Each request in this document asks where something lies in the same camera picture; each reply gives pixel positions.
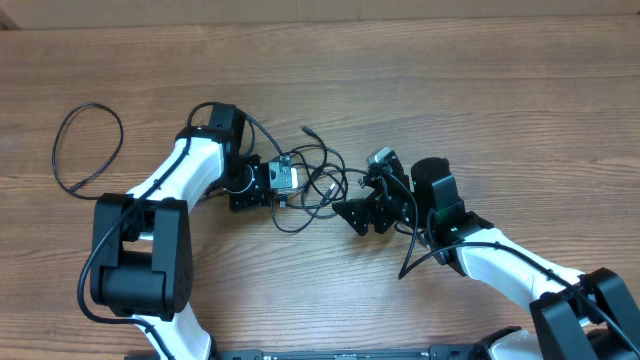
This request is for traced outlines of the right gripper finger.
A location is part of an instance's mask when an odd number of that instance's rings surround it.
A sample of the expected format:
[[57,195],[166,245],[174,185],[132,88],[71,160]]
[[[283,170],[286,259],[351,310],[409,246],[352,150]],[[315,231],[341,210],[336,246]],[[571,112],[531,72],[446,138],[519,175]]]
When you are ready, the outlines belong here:
[[359,235],[368,233],[369,203],[365,199],[352,199],[335,202],[332,204],[333,211],[344,219],[352,229]]
[[362,188],[370,187],[372,191],[366,200],[386,200],[388,198],[387,170],[383,167],[369,167],[360,181]]

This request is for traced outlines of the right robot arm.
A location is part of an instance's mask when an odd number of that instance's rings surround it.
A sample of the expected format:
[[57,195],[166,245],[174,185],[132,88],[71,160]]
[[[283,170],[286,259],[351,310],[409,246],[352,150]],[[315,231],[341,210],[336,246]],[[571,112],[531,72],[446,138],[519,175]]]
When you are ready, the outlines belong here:
[[432,347],[432,359],[636,359],[639,307],[615,272],[557,265],[507,238],[465,208],[445,158],[425,158],[404,171],[394,155],[372,159],[365,198],[334,204],[361,236],[406,225],[429,253],[405,257],[404,278],[429,259],[483,282],[526,310],[534,332],[511,326],[472,345]]

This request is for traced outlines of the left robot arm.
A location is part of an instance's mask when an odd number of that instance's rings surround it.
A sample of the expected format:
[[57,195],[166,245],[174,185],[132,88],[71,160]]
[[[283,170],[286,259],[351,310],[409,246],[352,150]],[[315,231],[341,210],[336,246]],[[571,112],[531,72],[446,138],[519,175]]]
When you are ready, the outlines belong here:
[[218,358],[213,336],[190,305],[189,215],[214,189],[244,194],[257,181],[249,157],[240,152],[252,118],[231,104],[207,106],[208,123],[187,123],[149,178],[124,194],[98,198],[92,252],[77,286],[78,305],[87,318],[136,326],[157,359]]

